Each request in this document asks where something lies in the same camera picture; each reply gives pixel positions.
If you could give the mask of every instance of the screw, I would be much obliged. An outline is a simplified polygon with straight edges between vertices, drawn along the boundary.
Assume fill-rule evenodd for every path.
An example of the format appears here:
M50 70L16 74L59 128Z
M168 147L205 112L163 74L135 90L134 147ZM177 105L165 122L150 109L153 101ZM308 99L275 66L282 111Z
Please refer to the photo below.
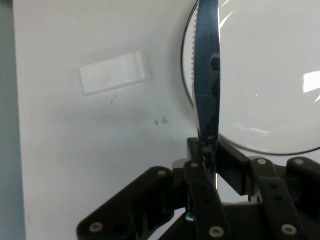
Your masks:
M101 222L96 221L90 225L89 230L92 233L96 233L96 232L100 232L103 227L104 226Z
M258 159L258 160L257 160L257 163L264 165L264 164L267 163L267 161L261 158L261 159Z
M158 175L165 175L166 171L165 170L159 170L157 171Z
M302 159L297 158L297 159L294 160L294 162L295 162L296 164L301 165L301 164L303 164L305 161L303 161Z
M291 224L283 224L281 226L281 231L286 234L286 235L295 235L297 233L297 229L295 226L291 225Z
M220 226L212 226L209 228L209 235L213 238L220 238L225 234L225 231Z
M199 166L199 164L196 163L196 162L192 162L192 163L190 164L190 166L193 167L193 168L197 168L197 167Z

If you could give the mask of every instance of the white surface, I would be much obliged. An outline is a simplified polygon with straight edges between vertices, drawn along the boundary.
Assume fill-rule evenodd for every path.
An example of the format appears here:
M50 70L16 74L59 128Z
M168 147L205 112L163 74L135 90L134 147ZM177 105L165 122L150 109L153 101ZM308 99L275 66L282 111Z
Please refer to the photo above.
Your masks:
M147 79L141 52L131 52L79 68L82 89L93 94L134 84Z
M320 147L320 3L222 0L219 6L220 133L265 153ZM183 53L189 94L194 19Z
M197 132L180 49L194 3L14 1L27 240L75 240L77 224L138 175L186 157ZM137 51L150 81L83 95L79 67Z

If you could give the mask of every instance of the dark spot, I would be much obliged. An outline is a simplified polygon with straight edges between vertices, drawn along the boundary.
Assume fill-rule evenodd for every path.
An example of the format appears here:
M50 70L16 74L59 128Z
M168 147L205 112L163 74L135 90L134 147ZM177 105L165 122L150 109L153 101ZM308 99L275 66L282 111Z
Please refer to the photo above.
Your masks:
M113 231L116 234L120 235L120 234L125 234L128 231L128 229L124 223L118 223L113 226Z
M280 196L275 196L275 197L274 197L274 200L276 200L277 202L279 202L279 201L282 200L282 197L280 197Z
M168 123L168 120L166 119L165 116L162 118L161 123L163 123L163 124L167 124Z
M278 188L278 186L277 186L277 185L275 185L275 184L270 184L270 188L272 188L272 189L277 189L277 188Z
M117 94L115 94L115 95L111 98L110 104L113 104L113 103L114 103L114 100L116 99L116 97L117 97Z
M213 55L210 61L210 67L213 71L220 72L220 56Z

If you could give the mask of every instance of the bolt head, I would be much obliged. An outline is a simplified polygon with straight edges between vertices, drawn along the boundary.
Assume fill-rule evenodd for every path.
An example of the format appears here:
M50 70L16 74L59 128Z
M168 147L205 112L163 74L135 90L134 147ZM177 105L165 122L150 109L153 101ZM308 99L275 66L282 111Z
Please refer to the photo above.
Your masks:
M267 161L265 160L265 159L258 159L257 161L256 161L258 164L262 164L262 165L264 165L264 164L267 164Z
M165 175L166 174L166 171L165 170L158 170L156 172L158 175Z
M281 231L285 234L285 235L295 235L297 233L297 229L295 226L291 225L291 224L283 224L281 226Z
M209 228L209 235L213 238L220 238L225 234L225 231L220 226L212 226Z
M104 228L103 224L101 222L94 222L90 225L89 230L92 233L100 232Z
M297 158L297 159L294 160L294 162L295 162L296 164L301 165L301 164L304 164L305 161L303 161L303 160L300 159L300 158Z
M193 167L193 168L197 168L197 167L199 166L199 164L196 163L196 162L192 162L192 163L190 164L190 166Z

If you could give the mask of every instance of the black metal bracket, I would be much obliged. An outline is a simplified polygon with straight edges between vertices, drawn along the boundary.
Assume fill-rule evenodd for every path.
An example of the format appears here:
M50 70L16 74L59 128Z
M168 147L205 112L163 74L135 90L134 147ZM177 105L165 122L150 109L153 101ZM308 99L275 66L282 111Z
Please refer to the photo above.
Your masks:
M228 204L221 203L198 139L187 146L183 168L147 170L85 218L78 239L146 240L179 208L186 213L160 239L320 239L320 164L305 157L286 166L249 159L220 139L216 172L249 200Z

